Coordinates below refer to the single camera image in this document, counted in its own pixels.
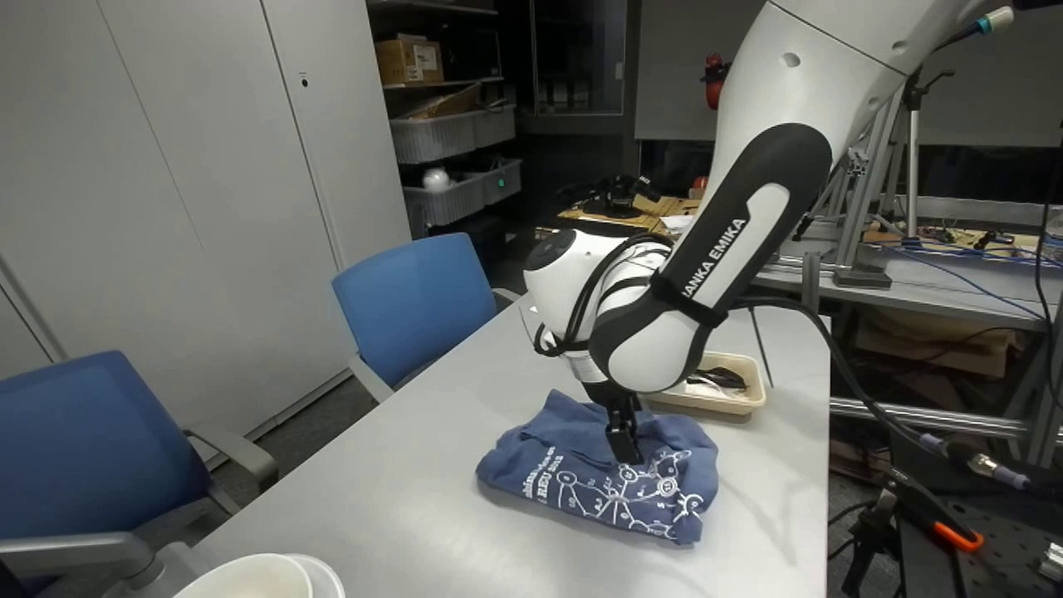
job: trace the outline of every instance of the blue patterned cloth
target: blue patterned cloth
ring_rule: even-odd
[[[479,482],[608,528],[693,546],[718,496],[718,444],[681,414],[637,414],[640,466],[615,461],[604,409],[562,393],[498,438]]]

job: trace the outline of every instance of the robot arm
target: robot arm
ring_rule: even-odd
[[[731,64],[711,185],[677,245],[564,232],[531,255],[526,281],[545,317],[535,345],[564,352],[608,409],[621,461],[637,458],[636,396],[697,366],[838,155],[978,10],[983,0],[768,0]]]

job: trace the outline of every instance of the white bowl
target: white bowl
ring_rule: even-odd
[[[320,559],[247,554],[205,572],[175,598],[346,598],[346,590]]]

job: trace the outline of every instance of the blue chair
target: blue chair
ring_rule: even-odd
[[[355,335],[352,373],[382,403],[486,326],[498,307],[464,232],[425,237],[368,255],[332,278]]]
[[[259,487],[275,461],[240,434],[191,432]],[[123,352],[0,382],[0,564],[18,578],[144,574],[152,547],[222,505],[187,432]]]

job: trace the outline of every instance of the chair backrest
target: chair backrest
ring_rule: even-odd
[[[390,384],[402,384],[495,317],[464,232],[368,255],[336,277],[332,288],[363,363]]]
[[[0,382],[0,539],[132,533],[211,474],[125,355]]]

